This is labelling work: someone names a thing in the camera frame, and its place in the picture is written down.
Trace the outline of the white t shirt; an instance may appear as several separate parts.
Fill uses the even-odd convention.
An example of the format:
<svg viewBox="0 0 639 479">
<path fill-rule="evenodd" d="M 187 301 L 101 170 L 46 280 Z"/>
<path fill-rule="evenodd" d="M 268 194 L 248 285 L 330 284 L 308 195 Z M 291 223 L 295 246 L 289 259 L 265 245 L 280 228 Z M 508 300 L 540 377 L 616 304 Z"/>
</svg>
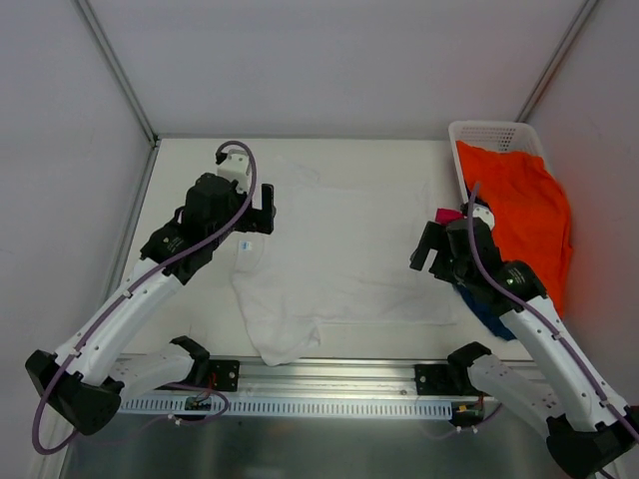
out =
<svg viewBox="0 0 639 479">
<path fill-rule="evenodd" d="M 320 345 L 323 324 L 455 322 L 453 288 L 409 266 L 434 216 L 428 183 L 331 188 L 283 158 L 258 171 L 275 188 L 274 230 L 240 239 L 232 283 L 266 364 Z"/>
</svg>

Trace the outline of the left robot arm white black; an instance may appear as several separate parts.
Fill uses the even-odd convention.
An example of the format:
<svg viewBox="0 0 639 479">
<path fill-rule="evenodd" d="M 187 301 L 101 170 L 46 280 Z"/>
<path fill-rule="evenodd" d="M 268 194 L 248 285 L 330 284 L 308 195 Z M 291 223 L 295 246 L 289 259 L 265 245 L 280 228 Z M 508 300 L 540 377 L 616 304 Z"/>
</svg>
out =
<svg viewBox="0 0 639 479">
<path fill-rule="evenodd" d="M 201 175 L 184 205 L 143 245 L 131 275 L 88 323 L 55 352 L 38 349 L 29 356 L 26 370 L 43 405 L 90 436 L 130 399 L 176 383 L 203 386 L 210 354 L 186 335 L 130 364 L 118 358 L 154 312 L 212 261 L 228 235 L 269 235 L 275 216 L 272 185 L 242 191 L 236 180 Z"/>
</svg>

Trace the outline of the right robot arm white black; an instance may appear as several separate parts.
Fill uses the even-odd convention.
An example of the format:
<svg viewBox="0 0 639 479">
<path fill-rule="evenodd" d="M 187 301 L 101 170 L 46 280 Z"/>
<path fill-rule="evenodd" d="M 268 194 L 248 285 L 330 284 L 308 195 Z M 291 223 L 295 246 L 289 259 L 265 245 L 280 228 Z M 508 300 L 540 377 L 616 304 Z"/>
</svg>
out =
<svg viewBox="0 0 639 479">
<path fill-rule="evenodd" d="M 537 431 L 571 478 L 604 473 L 637 445 L 637 407 L 586 357 L 531 267 L 501 258 L 486 222 L 427 223 L 409 265 L 465 288 L 514 334 L 547 383 L 534 384 L 473 341 L 447 357 L 446 380 L 454 392 L 497 399 Z"/>
</svg>

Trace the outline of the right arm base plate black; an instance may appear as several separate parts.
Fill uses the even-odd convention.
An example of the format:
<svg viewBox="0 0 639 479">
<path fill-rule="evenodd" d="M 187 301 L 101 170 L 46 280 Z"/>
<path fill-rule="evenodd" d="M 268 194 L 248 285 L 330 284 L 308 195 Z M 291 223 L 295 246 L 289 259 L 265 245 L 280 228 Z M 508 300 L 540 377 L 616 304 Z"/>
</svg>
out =
<svg viewBox="0 0 639 479">
<path fill-rule="evenodd" d="M 413 367 L 413 371 L 415 390 L 418 396 L 450 396 L 458 394 L 446 364 L 416 364 Z"/>
</svg>

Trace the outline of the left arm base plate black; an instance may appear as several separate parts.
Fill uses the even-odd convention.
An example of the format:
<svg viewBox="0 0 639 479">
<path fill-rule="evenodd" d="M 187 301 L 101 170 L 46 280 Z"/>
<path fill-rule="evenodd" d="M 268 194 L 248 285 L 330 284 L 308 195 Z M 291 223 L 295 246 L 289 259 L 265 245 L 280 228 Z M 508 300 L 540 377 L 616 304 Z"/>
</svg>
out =
<svg viewBox="0 0 639 479">
<path fill-rule="evenodd" d="M 196 384 L 221 392 L 237 392 L 240 369 L 238 360 L 210 358 L 198 373 Z"/>
</svg>

